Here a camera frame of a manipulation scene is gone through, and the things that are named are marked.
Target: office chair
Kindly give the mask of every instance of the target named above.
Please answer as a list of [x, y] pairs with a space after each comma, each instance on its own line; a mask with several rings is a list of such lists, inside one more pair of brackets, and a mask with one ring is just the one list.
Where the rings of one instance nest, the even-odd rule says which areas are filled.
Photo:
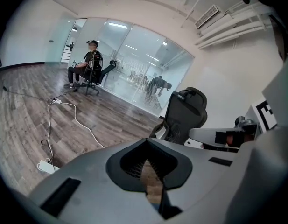
[[152, 130], [149, 137], [184, 145], [190, 129], [200, 128], [206, 122], [206, 106], [206, 96], [195, 88], [174, 91], [164, 121]]
[[117, 61], [115, 61], [115, 60], [111, 60], [110, 61], [110, 65], [101, 71], [99, 77], [97, 77], [95, 75], [95, 71], [98, 71], [100, 69], [95, 69], [94, 66], [92, 66], [92, 67], [87, 66], [84, 74], [82, 75], [82, 78], [86, 79], [86, 83], [82, 82], [80, 85], [77, 86], [77, 88], [79, 88], [79, 87], [87, 87], [86, 95], [88, 94], [88, 89], [91, 88], [91, 89], [97, 91], [96, 95], [98, 95], [99, 94], [99, 90], [96, 89], [96, 85], [101, 84], [101, 82], [102, 82], [103, 78], [105, 77], [105, 75], [108, 72], [110, 72], [110, 71], [112, 71], [113, 69], [116, 68], [116, 66], [117, 66], [116, 62]]

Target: laminate flooring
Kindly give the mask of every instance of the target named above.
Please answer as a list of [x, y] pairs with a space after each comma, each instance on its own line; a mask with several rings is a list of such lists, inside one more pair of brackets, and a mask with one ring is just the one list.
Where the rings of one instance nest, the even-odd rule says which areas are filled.
[[[31, 65], [0, 71], [0, 172], [6, 183], [28, 195], [49, 174], [37, 169], [50, 157], [40, 144], [47, 138], [47, 99], [61, 94], [67, 83], [63, 65]], [[37, 98], [3, 91], [34, 96]], [[149, 136], [161, 122], [157, 117], [101, 90], [99, 96], [85, 88], [60, 97], [77, 106], [77, 119], [88, 126], [105, 147]], [[50, 143], [54, 165], [62, 167], [75, 157], [101, 147], [91, 133], [74, 119], [74, 107], [50, 106]]]

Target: glass wall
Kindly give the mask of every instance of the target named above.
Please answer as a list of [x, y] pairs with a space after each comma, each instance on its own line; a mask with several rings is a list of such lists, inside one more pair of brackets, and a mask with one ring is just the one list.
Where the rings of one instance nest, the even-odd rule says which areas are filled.
[[86, 23], [81, 29], [77, 38], [75, 46], [72, 49], [68, 67], [73, 64], [75, 60], [77, 63], [84, 60], [84, 56], [89, 51], [87, 41], [95, 40], [100, 29], [106, 22], [105, 18], [88, 18]]
[[[165, 39], [153, 60], [148, 62], [150, 67], [146, 72], [147, 81], [137, 90], [132, 102], [153, 114], [159, 114], [193, 63], [193, 56], [169, 39]], [[157, 83], [155, 80], [159, 76], [172, 87], [169, 90], [158, 88], [152, 93], [150, 86]]]
[[133, 26], [121, 45], [120, 62], [105, 81], [105, 88], [131, 102], [138, 89], [144, 89], [145, 74], [164, 37], [139, 26]]
[[70, 35], [67, 39], [62, 58], [61, 63], [68, 63], [71, 57], [72, 49], [77, 41], [77, 38], [85, 24], [87, 19], [77, 19], [73, 25], [73, 28], [71, 29]]
[[132, 24], [108, 19], [101, 28], [96, 41], [98, 50], [103, 57], [103, 68], [107, 67], [111, 60], [115, 60], [119, 48], [130, 31]]
[[[73, 46], [69, 66], [73, 60], [84, 59], [88, 40], [98, 41], [103, 69], [110, 60], [118, 61], [116, 69], [107, 74], [100, 86], [155, 115], [165, 107], [194, 59], [169, 39], [146, 28], [123, 21], [89, 18]], [[159, 88], [152, 94], [150, 86], [159, 76], [172, 87], [168, 91]]]

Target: white cable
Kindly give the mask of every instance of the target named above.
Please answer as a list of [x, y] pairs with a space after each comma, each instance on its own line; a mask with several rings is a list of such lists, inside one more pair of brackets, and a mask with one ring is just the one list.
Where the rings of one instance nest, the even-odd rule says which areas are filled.
[[51, 148], [50, 143], [49, 143], [49, 133], [50, 133], [50, 105], [51, 105], [52, 103], [48, 104], [48, 107], [49, 107], [49, 131], [48, 131], [48, 133], [47, 133], [47, 143], [49, 144], [49, 149], [50, 149], [50, 153], [51, 153], [51, 158], [54, 156], [54, 154], [52, 153], [52, 148]]
[[37, 163], [37, 168], [38, 168], [41, 172], [45, 172], [44, 170], [42, 170], [42, 169], [40, 168], [40, 163]]
[[77, 107], [76, 107], [75, 105], [73, 105], [73, 104], [64, 103], [64, 102], [61, 102], [61, 104], [74, 106], [74, 108], [75, 108], [75, 110], [74, 110], [74, 118], [75, 118], [76, 122], [77, 122], [78, 124], [80, 124], [82, 127], [88, 129], [88, 130], [91, 132], [92, 136], [94, 137], [95, 141], [96, 141], [102, 148], [104, 148], [104, 146], [102, 146], [102, 145], [98, 142], [98, 140], [96, 139], [95, 135], [92, 133], [91, 129], [89, 129], [87, 126], [82, 125], [82, 124], [77, 120]]

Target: gray plastic panel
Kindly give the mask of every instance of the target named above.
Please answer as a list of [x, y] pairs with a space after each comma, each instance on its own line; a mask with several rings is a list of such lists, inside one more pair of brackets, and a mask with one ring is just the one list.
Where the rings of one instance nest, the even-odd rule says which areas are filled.
[[105, 171], [108, 158], [134, 142], [119, 144], [81, 155], [41, 182], [30, 194], [41, 205], [68, 177], [81, 180], [59, 215], [76, 224], [158, 223], [162, 217], [145, 193], [128, 192], [111, 181]]
[[181, 188], [168, 191], [168, 196], [173, 206], [182, 210], [198, 202], [219, 181], [230, 167], [210, 162], [212, 157], [233, 161], [236, 153], [204, 150], [173, 144], [164, 140], [155, 141], [187, 156], [193, 166], [192, 172]]

